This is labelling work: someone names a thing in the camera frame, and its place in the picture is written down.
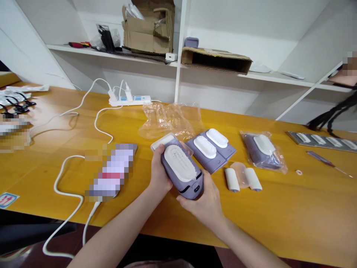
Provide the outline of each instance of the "orange table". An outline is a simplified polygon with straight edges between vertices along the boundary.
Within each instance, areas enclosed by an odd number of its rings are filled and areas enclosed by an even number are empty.
[[[46,93],[33,93],[37,102],[30,108],[33,125],[46,122],[79,105],[84,92],[51,87]],[[109,107],[108,96],[90,93],[77,110],[78,117],[61,117],[37,129],[44,131],[34,137],[34,144],[25,150],[0,154],[1,192],[19,195],[9,210],[44,217],[66,219],[78,205],[78,198],[65,197],[53,191],[53,183],[63,160],[74,154],[93,154],[101,150],[110,138],[94,128],[97,111]],[[237,149],[228,167],[247,161],[239,131],[269,131],[273,142],[284,154],[289,172],[255,169],[263,186],[262,192],[244,189],[239,193],[227,189],[224,170],[212,175],[219,188],[225,215],[244,231],[278,256],[309,262],[351,267],[357,258],[357,179],[309,156],[309,147],[296,145],[285,131],[308,132],[302,125],[264,118],[201,110],[206,128],[216,128]],[[137,143],[133,174],[117,198],[102,203],[91,224],[103,226],[130,204],[149,184],[152,152],[150,144],[137,134],[146,116],[141,106],[108,110],[98,119],[98,127],[114,136],[114,143]],[[344,138],[357,139],[353,133],[336,131]],[[331,149],[313,149],[357,178],[357,154]],[[59,188],[84,194],[93,184],[94,173],[101,162],[71,159],[65,168]],[[301,170],[298,176],[295,170]],[[172,189],[145,224],[142,233],[184,241],[225,246],[176,201],[178,192]],[[72,221],[85,223],[93,207],[85,202]]]

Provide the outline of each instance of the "hand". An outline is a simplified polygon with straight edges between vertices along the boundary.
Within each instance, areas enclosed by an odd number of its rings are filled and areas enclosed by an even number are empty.
[[[219,191],[208,171],[201,169],[203,174],[203,195],[197,200],[187,200],[182,195],[176,199],[181,206],[191,212],[208,229],[216,233],[225,223]]]
[[[153,187],[155,191],[167,194],[172,188],[172,182],[168,178],[164,166],[161,163],[161,155],[164,150],[165,146],[160,144],[154,152],[151,161],[151,180],[149,186]]]

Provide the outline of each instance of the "brown cardboard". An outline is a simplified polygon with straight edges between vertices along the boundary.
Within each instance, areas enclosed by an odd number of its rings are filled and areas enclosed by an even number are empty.
[[[20,81],[20,78],[12,72],[0,72],[0,87],[5,87]]]
[[[243,55],[207,48],[182,48],[181,63],[191,67],[247,75],[252,60]]]
[[[145,20],[126,18],[123,6],[124,46],[134,51],[165,54],[172,52],[175,5],[173,0],[133,0]],[[165,18],[165,23],[158,20]]]

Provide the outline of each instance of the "small purple item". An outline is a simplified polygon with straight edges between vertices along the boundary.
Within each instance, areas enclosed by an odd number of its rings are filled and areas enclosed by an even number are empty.
[[[203,174],[191,156],[173,133],[169,133],[151,145],[154,151],[165,146],[161,162],[167,175],[179,193],[186,199],[195,199],[203,191]]]
[[[198,162],[210,174],[227,164],[237,151],[228,143],[228,139],[214,128],[202,132],[186,144],[193,150],[193,155]]]
[[[254,137],[256,136],[250,134],[245,134],[243,136],[245,145],[254,165],[263,169],[281,169],[282,165],[276,156],[274,154],[267,155],[263,153],[254,141]]]
[[[198,48],[199,40],[196,37],[187,37],[185,39],[185,47]]]

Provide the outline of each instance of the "black clip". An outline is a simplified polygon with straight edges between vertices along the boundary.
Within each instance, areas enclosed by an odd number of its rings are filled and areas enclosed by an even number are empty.
[[[29,101],[24,94],[22,94],[20,92],[16,92],[16,94],[20,94],[21,96],[23,96],[24,101],[25,101],[25,104],[23,105],[24,107],[29,107],[29,106],[32,106],[32,105],[36,105],[36,102]]]
[[[5,96],[7,98],[13,98],[14,100],[16,100],[16,104],[11,102],[9,99],[6,99],[12,106],[14,106],[14,111],[17,113],[17,114],[23,114],[23,113],[26,113],[29,111],[29,109],[27,107],[24,107],[24,106],[21,106],[19,105],[19,101],[14,98],[14,97],[11,97],[11,96]]]
[[[5,118],[15,118],[16,114],[9,113],[8,109],[6,106],[0,104],[0,106],[5,110],[5,112],[2,112],[1,114],[5,115]]]

